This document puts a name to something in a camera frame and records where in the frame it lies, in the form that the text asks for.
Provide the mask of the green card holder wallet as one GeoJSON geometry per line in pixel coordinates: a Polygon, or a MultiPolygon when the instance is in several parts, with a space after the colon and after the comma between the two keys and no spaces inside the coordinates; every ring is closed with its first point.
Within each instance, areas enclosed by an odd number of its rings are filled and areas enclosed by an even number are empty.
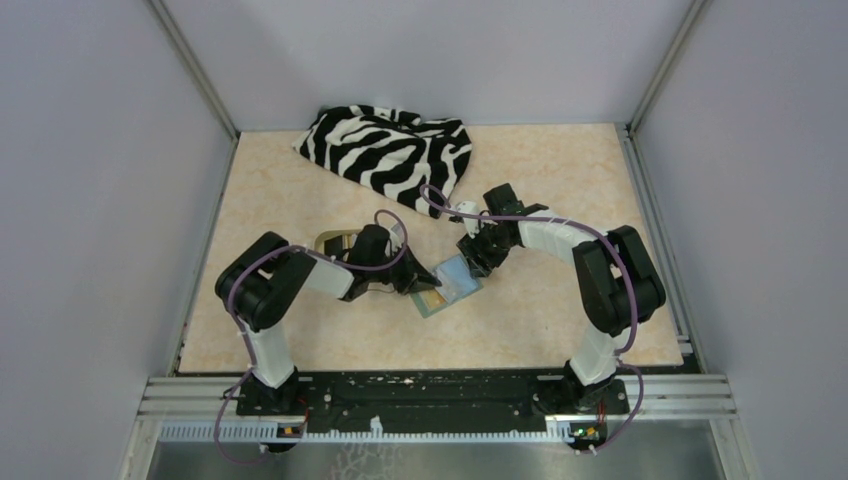
{"type": "Polygon", "coordinates": [[[423,314],[420,302],[417,299],[418,293],[414,293],[412,300],[422,318],[429,318],[483,288],[482,281],[471,274],[470,267],[462,255],[455,255],[443,261],[431,273],[434,273],[441,280],[442,286],[435,290],[445,298],[446,303],[429,314],[423,314]]]}

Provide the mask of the beige oval tray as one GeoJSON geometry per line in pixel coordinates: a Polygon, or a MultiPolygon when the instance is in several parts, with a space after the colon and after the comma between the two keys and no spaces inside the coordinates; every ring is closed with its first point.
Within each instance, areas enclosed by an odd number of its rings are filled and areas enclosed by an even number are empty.
{"type": "Polygon", "coordinates": [[[329,257],[345,257],[354,246],[361,229],[328,230],[320,233],[313,249],[329,257]]]}

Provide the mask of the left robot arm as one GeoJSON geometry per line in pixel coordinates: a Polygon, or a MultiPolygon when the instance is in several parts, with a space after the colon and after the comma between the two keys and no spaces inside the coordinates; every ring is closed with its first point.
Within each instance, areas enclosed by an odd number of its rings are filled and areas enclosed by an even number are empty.
{"type": "Polygon", "coordinates": [[[297,368],[284,333],[283,317],[303,289],[351,302],[371,285],[400,295],[434,290],[442,282],[404,243],[403,229],[365,225],[336,235],[315,252],[268,231],[218,277],[214,291],[244,336],[251,376],[262,385],[260,399],[277,414],[292,411],[300,388],[290,378],[297,368]]]}

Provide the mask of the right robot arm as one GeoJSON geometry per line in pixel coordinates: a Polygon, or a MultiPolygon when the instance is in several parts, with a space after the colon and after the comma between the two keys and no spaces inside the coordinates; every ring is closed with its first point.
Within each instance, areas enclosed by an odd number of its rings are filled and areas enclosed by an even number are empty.
{"type": "Polygon", "coordinates": [[[487,277],[512,249],[537,250],[570,264],[590,323],[564,365],[563,398],[576,412],[590,411],[634,345],[638,327],[666,302],[665,287],[639,232],[623,225],[602,232],[520,201],[503,184],[484,197],[485,208],[460,203],[450,217],[464,224],[457,246],[475,277],[487,277]]]}

